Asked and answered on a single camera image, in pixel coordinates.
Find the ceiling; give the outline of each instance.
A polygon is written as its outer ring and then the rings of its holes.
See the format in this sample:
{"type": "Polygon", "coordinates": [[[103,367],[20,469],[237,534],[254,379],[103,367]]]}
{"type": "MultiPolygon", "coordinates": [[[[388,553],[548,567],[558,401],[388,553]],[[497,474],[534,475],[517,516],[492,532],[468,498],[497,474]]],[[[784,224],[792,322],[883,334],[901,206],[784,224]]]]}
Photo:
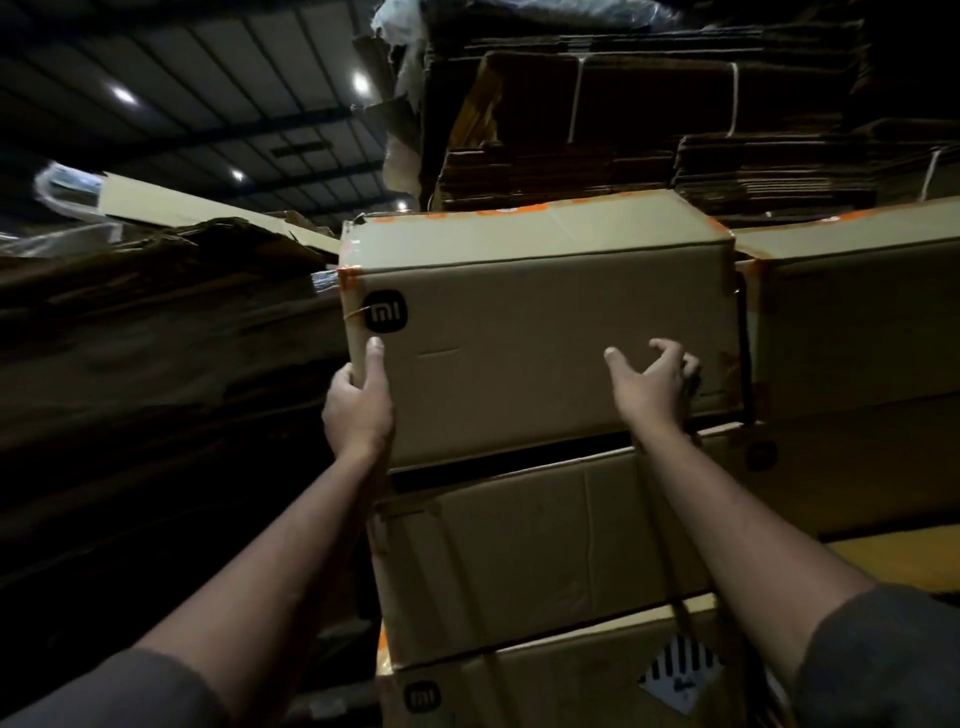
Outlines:
{"type": "Polygon", "coordinates": [[[47,158],[330,227],[390,208],[383,134],[350,112],[377,4],[0,0],[2,222],[51,219],[47,158]]]}

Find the person's left hand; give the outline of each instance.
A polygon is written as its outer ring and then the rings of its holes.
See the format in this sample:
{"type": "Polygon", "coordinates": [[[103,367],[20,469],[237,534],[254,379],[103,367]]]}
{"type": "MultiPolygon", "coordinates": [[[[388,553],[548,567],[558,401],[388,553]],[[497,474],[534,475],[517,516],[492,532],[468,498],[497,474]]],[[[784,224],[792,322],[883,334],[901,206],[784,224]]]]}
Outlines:
{"type": "Polygon", "coordinates": [[[367,380],[363,389],[353,386],[353,367],[347,364],[333,376],[326,393],[324,430],[333,454],[351,448],[371,449],[379,455],[390,444],[394,431],[394,405],[383,367],[383,341],[367,342],[367,380]]]}

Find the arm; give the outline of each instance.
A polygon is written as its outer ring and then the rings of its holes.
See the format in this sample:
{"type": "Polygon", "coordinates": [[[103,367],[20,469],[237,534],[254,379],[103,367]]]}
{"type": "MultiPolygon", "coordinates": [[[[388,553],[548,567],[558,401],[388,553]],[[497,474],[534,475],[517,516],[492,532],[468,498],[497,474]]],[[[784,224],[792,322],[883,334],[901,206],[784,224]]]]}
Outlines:
{"type": "Polygon", "coordinates": [[[325,591],[346,560],[377,486],[393,428],[383,344],[367,381],[333,378],[324,408],[336,460],[260,536],[139,643],[198,672],[233,722],[276,717],[317,634],[325,591]]]}
{"type": "Polygon", "coordinates": [[[684,435],[684,393],[700,363],[673,341],[643,374],[616,349],[604,356],[621,417],[720,593],[777,676],[792,685],[814,631],[875,582],[771,511],[684,435]]]}

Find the forearm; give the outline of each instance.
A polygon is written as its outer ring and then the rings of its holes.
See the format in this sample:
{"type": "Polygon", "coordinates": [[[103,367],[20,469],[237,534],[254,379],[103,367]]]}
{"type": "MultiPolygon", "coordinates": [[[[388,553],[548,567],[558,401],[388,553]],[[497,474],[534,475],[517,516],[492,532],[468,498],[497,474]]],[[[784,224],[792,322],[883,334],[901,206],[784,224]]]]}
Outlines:
{"type": "Polygon", "coordinates": [[[324,590],[362,530],[376,459],[372,449],[345,452],[137,646],[197,670],[236,721],[282,709],[316,637],[324,590]]]}
{"type": "Polygon", "coordinates": [[[676,428],[635,428],[720,593],[792,684],[820,622],[874,582],[775,514],[676,428]]]}

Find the hand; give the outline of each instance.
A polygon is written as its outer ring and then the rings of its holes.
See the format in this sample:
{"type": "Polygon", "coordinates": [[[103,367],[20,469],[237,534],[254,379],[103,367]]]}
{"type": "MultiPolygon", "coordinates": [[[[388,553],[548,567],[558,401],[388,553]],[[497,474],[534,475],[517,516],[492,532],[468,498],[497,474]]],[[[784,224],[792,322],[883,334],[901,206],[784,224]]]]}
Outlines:
{"type": "Polygon", "coordinates": [[[681,344],[651,339],[650,346],[662,354],[643,374],[633,370],[620,350],[610,347],[604,352],[617,411],[640,439],[654,431],[680,430],[689,398],[700,384],[700,360],[684,353],[681,344]]]}
{"type": "Polygon", "coordinates": [[[367,381],[357,389],[350,381],[347,364],[333,376],[326,393],[324,430],[333,454],[340,457],[351,448],[368,449],[379,456],[394,432],[394,404],[383,368],[383,341],[367,342],[367,381]]]}

